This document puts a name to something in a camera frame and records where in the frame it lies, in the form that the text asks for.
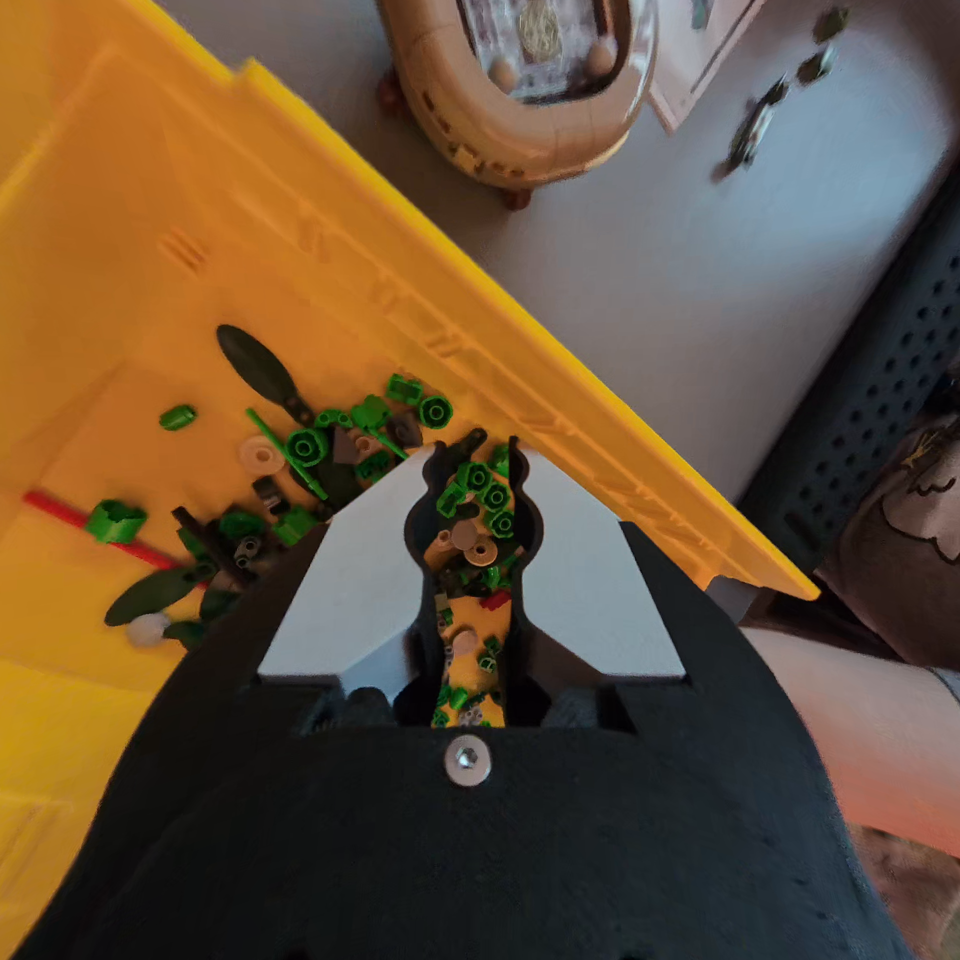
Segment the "person's left forearm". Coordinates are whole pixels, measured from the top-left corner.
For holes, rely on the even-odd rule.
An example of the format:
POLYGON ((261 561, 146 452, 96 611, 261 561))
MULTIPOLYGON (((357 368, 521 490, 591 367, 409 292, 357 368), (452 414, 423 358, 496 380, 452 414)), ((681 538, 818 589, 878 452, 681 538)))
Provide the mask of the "person's left forearm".
POLYGON ((815 741, 846 821, 958 858, 958 673, 742 633, 815 741))

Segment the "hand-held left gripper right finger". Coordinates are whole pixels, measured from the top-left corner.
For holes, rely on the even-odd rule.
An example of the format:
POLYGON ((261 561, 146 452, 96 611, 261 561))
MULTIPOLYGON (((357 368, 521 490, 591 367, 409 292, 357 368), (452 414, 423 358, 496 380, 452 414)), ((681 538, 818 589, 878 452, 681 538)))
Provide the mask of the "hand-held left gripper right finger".
POLYGON ((502 655, 510 727, 550 712, 603 716, 620 687, 684 684, 688 672, 617 514, 545 454, 509 441, 517 535, 502 655))

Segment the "pile of toy bricks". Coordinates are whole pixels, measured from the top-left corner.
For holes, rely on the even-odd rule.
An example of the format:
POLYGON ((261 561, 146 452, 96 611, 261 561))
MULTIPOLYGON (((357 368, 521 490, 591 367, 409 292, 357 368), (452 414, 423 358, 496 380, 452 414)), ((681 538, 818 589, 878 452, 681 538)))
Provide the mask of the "pile of toy bricks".
MULTIPOLYGON (((174 641, 199 648, 213 623, 243 591, 308 534, 329 533, 334 521, 360 502, 358 518, 374 518, 374 495, 387 479, 426 450, 425 431, 450 425, 454 409, 441 393, 412 376, 394 373, 385 395, 369 394, 350 408, 315 412, 282 361, 251 333, 221 323, 219 349, 258 396, 282 408, 295 423, 281 438, 254 410, 256 428, 247 446, 253 491, 270 521, 229 508, 205 526, 185 508, 174 517, 190 560, 142 577, 111 602, 103 624, 123 628, 128 642, 150 648, 174 641)), ((487 626, 497 610, 511 612, 513 574, 524 554, 515 537, 515 496, 510 448, 478 452, 487 434, 471 429, 440 459, 441 490, 428 513, 429 542, 422 555, 443 661, 430 724, 435 728, 505 727, 500 661, 506 627, 488 635, 466 618, 480 612, 487 626)))

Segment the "tan toy brick ship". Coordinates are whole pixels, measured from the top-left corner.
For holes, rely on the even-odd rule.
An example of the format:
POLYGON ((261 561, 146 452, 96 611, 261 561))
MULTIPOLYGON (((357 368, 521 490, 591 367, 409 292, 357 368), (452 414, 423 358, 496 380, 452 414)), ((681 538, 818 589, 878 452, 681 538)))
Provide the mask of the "tan toy brick ship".
POLYGON ((658 48, 650 1, 382 1, 385 111, 405 107, 462 174, 525 209, 606 162, 641 112, 658 48))

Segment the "yellow plastic bin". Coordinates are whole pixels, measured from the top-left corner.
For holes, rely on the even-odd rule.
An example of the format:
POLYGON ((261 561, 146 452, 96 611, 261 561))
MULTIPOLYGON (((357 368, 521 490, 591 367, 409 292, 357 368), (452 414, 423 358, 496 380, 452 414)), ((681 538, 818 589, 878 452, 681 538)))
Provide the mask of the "yellow plastic bin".
POLYGON ((103 624, 138 558, 24 501, 249 500, 232 322, 320 407, 393 374, 516 435, 702 590, 818 588, 304 101, 153 2, 2 2, 2 958, 42 915, 177 665, 103 624))

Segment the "grey toy brick assembly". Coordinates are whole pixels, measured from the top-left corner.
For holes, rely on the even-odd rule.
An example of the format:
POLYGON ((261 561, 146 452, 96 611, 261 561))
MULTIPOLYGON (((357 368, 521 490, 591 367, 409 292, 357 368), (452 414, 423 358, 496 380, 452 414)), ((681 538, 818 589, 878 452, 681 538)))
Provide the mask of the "grey toy brick assembly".
POLYGON ((751 102, 746 118, 730 141, 726 158, 711 173, 714 185, 740 169, 752 167, 776 110, 789 90, 790 81, 783 75, 758 100, 751 102))

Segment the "red toy rod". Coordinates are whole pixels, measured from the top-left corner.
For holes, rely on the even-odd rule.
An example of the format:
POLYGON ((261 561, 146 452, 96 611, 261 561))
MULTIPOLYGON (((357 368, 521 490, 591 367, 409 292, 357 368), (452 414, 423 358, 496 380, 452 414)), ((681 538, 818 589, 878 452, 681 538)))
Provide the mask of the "red toy rod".
MULTIPOLYGON (((21 494, 20 499, 23 504, 29 505, 49 518, 81 531, 86 529, 89 519, 86 513, 41 489, 29 489, 21 494)), ((136 558, 155 570, 173 570, 181 565, 176 558, 138 538, 130 543, 110 542, 104 545, 136 558)))

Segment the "white instruction booklet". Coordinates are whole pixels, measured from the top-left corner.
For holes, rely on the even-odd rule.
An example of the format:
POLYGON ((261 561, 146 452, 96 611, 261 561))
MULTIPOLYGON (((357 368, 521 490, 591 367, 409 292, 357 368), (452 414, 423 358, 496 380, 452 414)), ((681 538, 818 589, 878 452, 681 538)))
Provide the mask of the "white instruction booklet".
POLYGON ((690 116, 763 1, 658 1, 650 103, 668 134, 690 116))

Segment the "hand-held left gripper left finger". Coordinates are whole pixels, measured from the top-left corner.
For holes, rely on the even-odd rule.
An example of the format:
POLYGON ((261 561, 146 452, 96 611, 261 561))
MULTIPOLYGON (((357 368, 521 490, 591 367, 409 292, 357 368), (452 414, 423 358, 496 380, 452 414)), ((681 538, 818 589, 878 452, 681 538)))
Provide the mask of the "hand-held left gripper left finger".
POLYGON ((393 707, 419 669, 411 635, 425 575, 406 523, 428 485, 437 443, 414 450, 330 521, 261 660, 265 684, 377 690, 393 707))

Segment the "black perforated panel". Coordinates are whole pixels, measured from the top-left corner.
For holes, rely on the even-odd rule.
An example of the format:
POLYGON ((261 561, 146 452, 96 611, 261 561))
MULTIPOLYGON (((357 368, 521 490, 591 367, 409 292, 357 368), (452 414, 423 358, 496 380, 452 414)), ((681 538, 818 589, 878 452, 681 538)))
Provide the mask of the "black perforated panel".
POLYGON ((802 573, 829 552, 958 345, 954 164, 738 500, 802 573))

